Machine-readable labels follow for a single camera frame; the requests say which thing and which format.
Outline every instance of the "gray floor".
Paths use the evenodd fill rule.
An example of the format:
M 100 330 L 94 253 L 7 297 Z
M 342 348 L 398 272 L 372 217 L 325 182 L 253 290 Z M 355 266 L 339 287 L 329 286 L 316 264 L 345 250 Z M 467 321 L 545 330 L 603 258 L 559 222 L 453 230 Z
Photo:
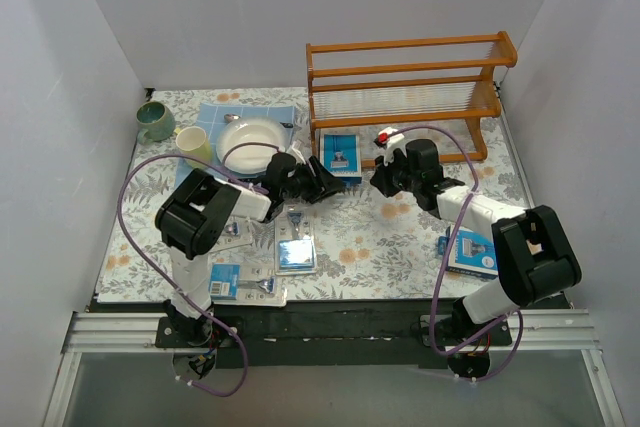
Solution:
M 521 352 L 477 386 L 432 372 L 254 367 L 238 394 L 218 399 L 176 382 L 169 355 L 85 354 L 65 425 L 603 425 L 579 352 Z M 223 388 L 238 375 L 216 371 L 206 380 Z

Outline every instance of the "yellow cup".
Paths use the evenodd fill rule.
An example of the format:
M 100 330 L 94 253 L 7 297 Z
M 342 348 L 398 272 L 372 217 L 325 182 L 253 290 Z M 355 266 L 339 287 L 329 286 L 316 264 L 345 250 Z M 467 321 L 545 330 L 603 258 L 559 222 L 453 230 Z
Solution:
M 203 162 L 211 163 L 213 159 L 213 149 L 207 138 L 207 133 L 202 127 L 193 125 L 191 127 L 185 127 L 184 129 L 176 129 L 174 131 L 178 136 L 176 137 L 176 147 L 184 155 L 190 155 Z M 193 160 L 187 160 L 193 168 L 206 169 L 205 165 Z

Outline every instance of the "spoon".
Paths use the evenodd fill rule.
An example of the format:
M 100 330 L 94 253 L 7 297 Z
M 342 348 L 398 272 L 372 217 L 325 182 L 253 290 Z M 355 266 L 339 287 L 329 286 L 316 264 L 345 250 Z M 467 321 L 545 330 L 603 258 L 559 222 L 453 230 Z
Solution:
M 227 123 L 233 122 L 234 120 L 238 120 L 240 118 L 241 117 L 236 114 L 224 114 L 224 121 Z M 280 122 L 280 125 L 282 125 L 286 129 L 293 129 L 293 124 L 291 122 Z

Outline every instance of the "small blue box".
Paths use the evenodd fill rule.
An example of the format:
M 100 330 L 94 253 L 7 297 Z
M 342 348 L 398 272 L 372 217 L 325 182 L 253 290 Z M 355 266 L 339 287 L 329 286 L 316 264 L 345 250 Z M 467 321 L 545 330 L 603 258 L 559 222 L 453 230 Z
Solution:
M 357 134 L 320 133 L 320 163 L 347 185 L 362 183 Z
M 279 270 L 313 269 L 313 241 L 311 239 L 281 240 L 278 244 Z
M 438 238 L 438 255 L 444 255 L 451 229 Z M 490 240 L 470 230 L 460 229 L 451 249 L 447 270 L 458 274 L 473 275 L 482 279 L 498 276 L 495 248 Z
M 213 264 L 209 292 L 212 299 L 235 300 L 238 295 L 240 265 Z

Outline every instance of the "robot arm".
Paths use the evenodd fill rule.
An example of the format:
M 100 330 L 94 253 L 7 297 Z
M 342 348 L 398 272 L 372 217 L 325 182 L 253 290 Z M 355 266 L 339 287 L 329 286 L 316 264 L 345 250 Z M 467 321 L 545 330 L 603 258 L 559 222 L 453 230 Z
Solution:
M 371 184 L 386 197 L 411 192 L 423 210 L 456 221 L 470 189 L 444 177 L 431 140 L 407 142 L 401 134 L 388 137 L 392 132 L 385 129 L 376 141 L 387 150 L 376 159 Z M 547 206 L 525 210 L 474 194 L 462 225 L 493 239 L 498 278 L 454 303 L 449 324 L 460 338 L 580 282 L 578 261 L 557 215 Z
M 311 157 L 299 163 L 296 156 L 277 153 L 256 184 L 268 189 L 260 194 L 240 185 L 218 180 L 194 169 L 164 202 L 155 225 L 169 247 L 172 277 L 181 292 L 201 310 L 211 307 L 208 253 L 222 235 L 230 216 L 269 222 L 287 198 L 319 202 L 344 190 L 344 183 Z M 211 325 L 179 292 L 165 301 L 164 310 L 174 330 L 193 345 L 211 334 Z

